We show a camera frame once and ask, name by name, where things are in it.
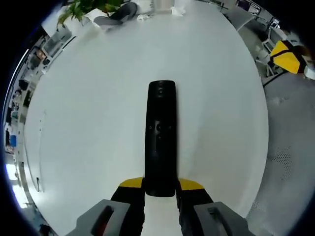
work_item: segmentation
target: black remote control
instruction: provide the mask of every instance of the black remote control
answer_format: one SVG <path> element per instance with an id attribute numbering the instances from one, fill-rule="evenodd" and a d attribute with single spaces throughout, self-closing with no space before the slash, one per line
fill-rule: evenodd
<path id="1" fill-rule="evenodd" d="M 154 197 L 175 195 L 177 179 L 177 107 L 174 81 L 149 84 L 146 138 L 146 193 Z"/>

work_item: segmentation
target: desk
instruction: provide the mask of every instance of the desk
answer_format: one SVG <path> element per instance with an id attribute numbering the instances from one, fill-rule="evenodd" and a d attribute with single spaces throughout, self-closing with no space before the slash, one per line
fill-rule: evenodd
<path id="1" fill-rule="evenodd" d="M 58 235 L 110 199 L 120 182 L 143 176 L 147 92 L 154 80 L 177 85 L 179 176 L 200 182 L 242 216 L 249 212 L 268 145 L 261 80 L 216 6 L 190 1 L 186 12 L 107 32 L 90 24 L 38 83 L 25 140 L 29 158 L 40 162 L 44 191 L 28 183 Z M 181 235 L 175 202 L 147 197 L 142 235 Z"/>
<path id="2" fill-rule="evenodd" d="M 29 84 L 28 87 L 25 91 L 22 91 L 22 98 L 21 98 L 21 102 L 19 105 L 19 111 L 18 111 L 18 120 L 17 120 L 17 146 L 14 150 L 14 157 L 15 160 L 17 161 L 17 165 L 18 165 L 18 173 L 19 173 L 19 179 L 22 182 L 22 186 L 25 189 L 26 187 L 24 186 L 25 183 L 25 174 L 21 173 L 24 171 L 23 168 L 21 168 L 21 162 L 24 162 L 25 165 L 28 167 L 29 166 L 29 160 L 25 158 L 26 156 L 26 149 L 25 149 L 25 143 L 24 143 L 24 127 L 25 127 L 25 121 L 26 121 L 26 117 L 28 114 L 28 102 L 26 102 L 27 100 L 27 93 L 29 92 L 30 94 L 33 94 L 36 85 L 38 84 L 41 76 L 43 75 L 42 73 L 42 69 L 43 69 L 44 65 L 41 63 L 33 72 L 33 74 L 28 78 Z M 35 178 L 37 176 L 36 170 L 38 169 L 38 165 L 30 165 L 32 167 L 32 170 L 30 168 L 27 168 L 27 175 L 31 176 L 31 178 L 29 178 L 29 181 L 32 182 L 32 184 L 30 182 L 28 182 L 28 185 L 31 184 L 32 187 L 35 187 L 38 190 L 38 185 Z M 32 202 L 31 196 L 29 196 L 28 191 L 25 192 L 27 199 L 29 202 Z"/>

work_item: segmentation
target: yellow object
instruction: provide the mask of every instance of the yellow object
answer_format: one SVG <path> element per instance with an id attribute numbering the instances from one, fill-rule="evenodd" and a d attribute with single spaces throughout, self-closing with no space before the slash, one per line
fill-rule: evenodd
<path id="1" fill-rule="evenodd" d="M 182 190 L 195 190 L 204 188 L 201 184 L 184 178 L 179 178 L 179 182 L 181 183 Z"/>
<path id="2" fill-rule="evenodd" d="M 281 68 L 293 73 L 303 73 L 306 63 L 302 56 L 288 41 L 279 41 L 272 52 L 270 60 Z"/>
<path id="3" fill-rule="evenodd" d="M 122 182 L 119 187 L 141 188 L 142 179 L 142 177 L 127 179 Z"/>

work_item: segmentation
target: potted plant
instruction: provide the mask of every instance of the potted plant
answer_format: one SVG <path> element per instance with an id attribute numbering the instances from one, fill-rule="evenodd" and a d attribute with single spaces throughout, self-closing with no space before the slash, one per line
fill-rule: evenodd
<path id="1" fill-rule="evenodd" d="M 69 17 L 81 22 L 85 14 L 96 8 L 109 17 L 109 13 L 115 12 L 123 2 L 124 0 L 72 0 L 59 16 L 57 25 L 61 24 L 64 27 L 64 22 Z"/>

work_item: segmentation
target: white table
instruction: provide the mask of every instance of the white table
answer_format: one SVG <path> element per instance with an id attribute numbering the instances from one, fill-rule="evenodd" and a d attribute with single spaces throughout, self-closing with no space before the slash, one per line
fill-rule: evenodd
<path id="1" fill-rule="evenodd" d="M 235 28 L 215 6 L 156 15 L 104 32 L 87 28 L 42 76 L 25 140 L 43 191 L 31 195 L 59 235 L 120 182 L 144 174 L 150 81 L 176 82 L 179 176 L 246 216 L 259 189 L 268 119 L 260 77 Z M 142 235 L 181 235 L 175 198 L 146 198 Z"/>

